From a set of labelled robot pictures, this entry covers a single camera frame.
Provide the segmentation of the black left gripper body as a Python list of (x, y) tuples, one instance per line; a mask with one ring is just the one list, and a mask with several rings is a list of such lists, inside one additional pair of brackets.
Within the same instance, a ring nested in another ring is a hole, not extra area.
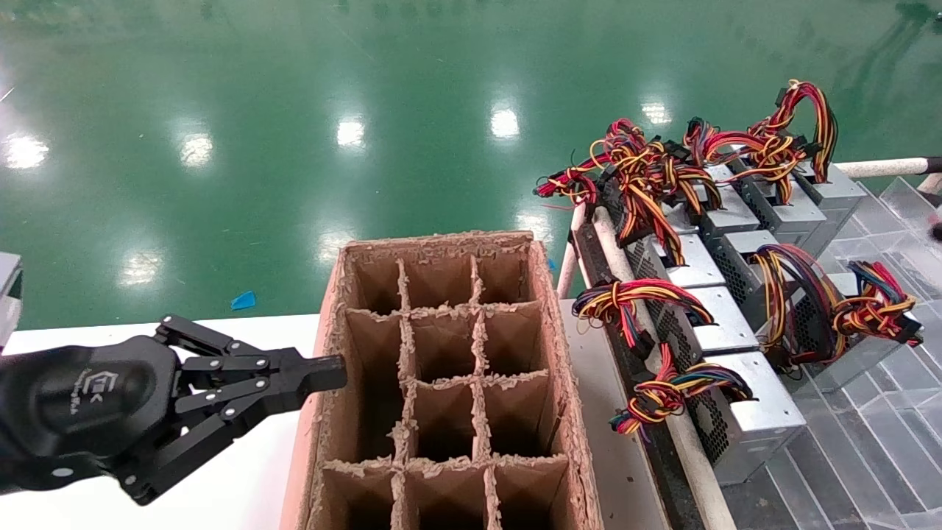
[(174, 438), (177, 353), (150, 336), (3, 356), (2, 493), (125, 478)]

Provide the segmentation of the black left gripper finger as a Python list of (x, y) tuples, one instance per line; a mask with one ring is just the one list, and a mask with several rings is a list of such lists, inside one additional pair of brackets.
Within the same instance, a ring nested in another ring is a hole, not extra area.
[(196, 389), (269, 379), (280, 390), (336, 390), (347, 385), (343, 356), (304, 358), (293, 347), (263, 350), (189, 321), (167, 315), (155, 331), (156, 342), (192, 353), (180, 378)]
[(346, 383), (346, 375), (264, 375), (179, 397), (121, 463), (121, 488), (147, 506), (266, 418), (297, 411), (310, 395)]

